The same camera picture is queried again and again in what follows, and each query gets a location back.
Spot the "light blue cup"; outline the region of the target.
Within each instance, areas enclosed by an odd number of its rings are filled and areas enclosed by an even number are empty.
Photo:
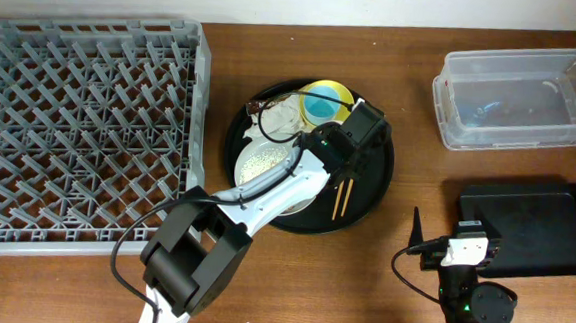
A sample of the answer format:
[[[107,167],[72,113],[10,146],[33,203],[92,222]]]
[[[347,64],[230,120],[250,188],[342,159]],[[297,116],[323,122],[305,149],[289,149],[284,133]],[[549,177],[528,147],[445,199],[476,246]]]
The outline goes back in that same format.
[[[335,99],[339,94],[330,87],[319,85],[309,89],[312,96],[304,96],[304,111],[307,119],[314,125],[323,124],[335,118],[340,105]]]

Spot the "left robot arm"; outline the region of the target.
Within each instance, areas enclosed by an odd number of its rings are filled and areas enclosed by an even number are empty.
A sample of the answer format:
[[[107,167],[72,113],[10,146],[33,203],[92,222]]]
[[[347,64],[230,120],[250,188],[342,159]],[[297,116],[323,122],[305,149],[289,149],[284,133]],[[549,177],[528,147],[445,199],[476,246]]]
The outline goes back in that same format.
[[[140,254],[153,313],[149,323],[188,323],[230,283],[253,236],[280,214],[348,177],[357,178],[371,151],[385,143],[384,114],[358,100],[342,123],[296,137],[276,166],[247,183],[208,195],[199,186],[170,204]]]

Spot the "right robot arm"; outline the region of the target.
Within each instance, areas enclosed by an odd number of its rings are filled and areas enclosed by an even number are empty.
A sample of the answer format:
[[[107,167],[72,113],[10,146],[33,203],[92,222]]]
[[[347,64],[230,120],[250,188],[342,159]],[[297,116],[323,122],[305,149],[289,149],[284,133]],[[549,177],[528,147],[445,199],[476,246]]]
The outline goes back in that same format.
[[[445,323],[511,323],[518,305],[517,294],[496,282],[481,282],[479,270],[486,268],[500,250],[502,236],[477,212],[454,226],[451,236],[425,240],[418,209],[413,210],[411,236],[400,255],[420,257],[420,268],[437,273],[437,295],[402,282],[417,294],[439,304]]]

